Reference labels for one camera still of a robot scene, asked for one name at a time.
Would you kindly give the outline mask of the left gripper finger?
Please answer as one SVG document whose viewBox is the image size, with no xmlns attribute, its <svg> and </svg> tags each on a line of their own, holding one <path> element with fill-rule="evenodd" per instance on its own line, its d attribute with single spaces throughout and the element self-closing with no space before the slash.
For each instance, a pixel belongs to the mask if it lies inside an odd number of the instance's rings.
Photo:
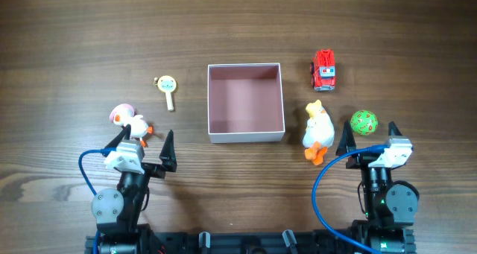
<svg viewBox="0 0 477 254">
<path fill-rule="evenodd" d="M 130 132 L 131 126 L 127 124 L 126 127 L 123 127 L 122 131 L 109 144 L 106 145 L 106 147 L 104 148 L 104 155 L 108 156 L 112 150 L 117 148 L 117 146 L 123 139 L 129 140 Z"/>
<path fill-rule="evenodd" d="M 175 172 L 177 170 L 177 158 L 174 150 L 174 132 L 169 130 L 168 135 L 162 146 L 162 150 L 159 155 L 159 159 L 162 162 L 162 166 L 166 171 Z"/>
</svg>

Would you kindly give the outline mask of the white yellow plush duck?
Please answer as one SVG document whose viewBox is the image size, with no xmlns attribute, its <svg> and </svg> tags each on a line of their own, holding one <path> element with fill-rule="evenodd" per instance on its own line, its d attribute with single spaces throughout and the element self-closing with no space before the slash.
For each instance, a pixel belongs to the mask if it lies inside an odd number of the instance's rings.
<svg viewBox="0 0 477 254">
<path fill-rule="evenodd" d="M 305 158 L 314 165 L 321 165 L 324 155 L 334 142 L 335 129 L 320 100 L 307 104 L 306 112 L 309 119 L 302 140 Z"/>
</svg>

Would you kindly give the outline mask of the red toy fire truck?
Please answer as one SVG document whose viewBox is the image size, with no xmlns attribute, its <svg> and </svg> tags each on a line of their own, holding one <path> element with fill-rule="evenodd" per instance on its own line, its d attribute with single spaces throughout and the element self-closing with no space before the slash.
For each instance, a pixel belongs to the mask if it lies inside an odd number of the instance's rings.
<svg viewBox="0 0 477 254">
<path fill-rule="evenodd" d="M 332 49 L 322 49 L 316 52 L 310 63 L 312 87 L 317 92 L 335 89 L 335 56 Z"/>
</svg>

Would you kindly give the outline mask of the pink cardboard box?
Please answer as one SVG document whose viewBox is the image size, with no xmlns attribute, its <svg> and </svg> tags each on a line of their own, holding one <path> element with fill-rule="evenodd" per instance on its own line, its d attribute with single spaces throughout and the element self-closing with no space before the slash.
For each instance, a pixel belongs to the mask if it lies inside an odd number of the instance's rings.
<svg viewBox="0 0 477 254">
<path fill-rule="evenodd" d="M 211 143 L 282 140 L 285 116 L 279 63 L 211 64 L 207 92 Z"/>
</svg>

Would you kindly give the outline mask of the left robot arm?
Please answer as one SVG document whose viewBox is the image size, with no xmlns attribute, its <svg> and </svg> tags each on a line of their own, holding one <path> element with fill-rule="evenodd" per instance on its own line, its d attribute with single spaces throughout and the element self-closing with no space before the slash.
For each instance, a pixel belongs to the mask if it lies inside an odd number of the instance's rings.
<svg viewBox="0 0 477 254">
<path fill-rule="evenodd" d="M 148 224 L 139 224 L 147 207 L 150 179 L 163 179 L 177 170 L 174 132 L 168 131 L 159 155 L 161 163 L 144 162 L 144 148 L 132 138 L 127 125 L 100 153 L 109 169 L 121 173 L 115 188 L 99 191 L 92 200 L 98 236 L 93 241 L 94 253 L 165 253 L 164 243 Z"/>
</svg>

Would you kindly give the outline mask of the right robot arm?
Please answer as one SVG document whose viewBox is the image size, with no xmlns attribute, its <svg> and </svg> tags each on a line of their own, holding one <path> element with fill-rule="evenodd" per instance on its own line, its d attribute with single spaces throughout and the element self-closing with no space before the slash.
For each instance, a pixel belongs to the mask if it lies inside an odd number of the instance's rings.
<svg viewBox="0 0 477 254">
<path fill-rule="evenodd" d="M 388 124 L 385 148 L 354 153 L 347 169 L 358 169 L 358 196 L 365 220 L 349 228 L 352 239 L 381 253 L 416 253 L 414 224 L 420 194 L 409 182 L 392 180 L 391 172 L 406 164 L 413 152 L 409 138 L 395 123 Z"/>
</svg>

